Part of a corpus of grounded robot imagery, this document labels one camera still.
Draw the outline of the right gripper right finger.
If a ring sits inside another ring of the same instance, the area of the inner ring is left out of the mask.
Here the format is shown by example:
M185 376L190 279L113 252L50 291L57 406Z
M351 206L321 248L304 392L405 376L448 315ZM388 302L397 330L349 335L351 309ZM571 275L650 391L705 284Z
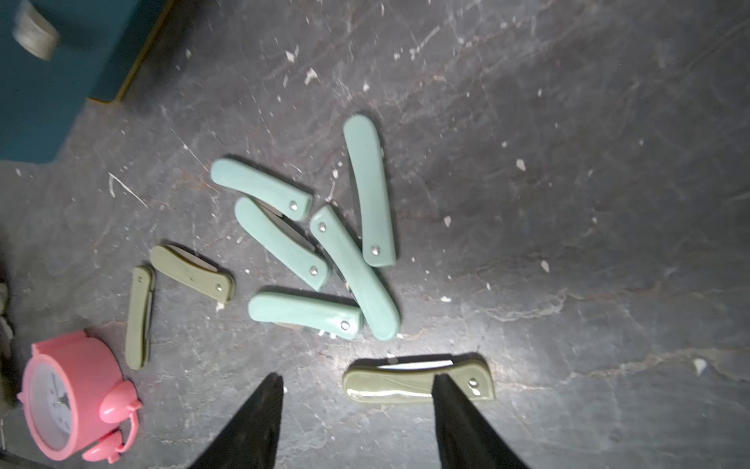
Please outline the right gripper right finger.
M527 469L448 374L435 376L432 396L441 467Z

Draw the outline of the olive knife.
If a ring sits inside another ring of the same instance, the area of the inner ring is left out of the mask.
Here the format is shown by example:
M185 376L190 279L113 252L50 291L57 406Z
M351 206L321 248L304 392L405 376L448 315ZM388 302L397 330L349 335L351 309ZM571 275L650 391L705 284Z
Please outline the olive knife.
M154 295L154 270L137 266L133 270L125 339L125 360L133 371L142 369L150 357L150 317Z
M453 380L470 401L495 400L489 367L484 361L474 359L350 367L342 377L342 388L350 400L360 404L429 403L433 400L435 378L444 374Z
M175 245L158 245L150 252L150 262L159 273L219 303L234 297L234 278Z

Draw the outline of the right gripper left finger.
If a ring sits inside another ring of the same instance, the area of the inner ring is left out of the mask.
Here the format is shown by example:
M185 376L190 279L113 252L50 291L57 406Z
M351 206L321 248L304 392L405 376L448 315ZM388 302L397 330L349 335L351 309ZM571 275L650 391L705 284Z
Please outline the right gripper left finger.
M275 467L283 397L282 377L270 373L189 468Z

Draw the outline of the teal drawer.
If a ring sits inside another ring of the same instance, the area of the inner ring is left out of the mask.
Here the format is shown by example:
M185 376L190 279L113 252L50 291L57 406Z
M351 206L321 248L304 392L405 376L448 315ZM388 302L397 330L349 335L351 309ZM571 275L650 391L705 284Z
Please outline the teal drawer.
M54 160L135 12L136 1L33 1L58 31L50 60L13 37L21 3L1 3L1 158Z

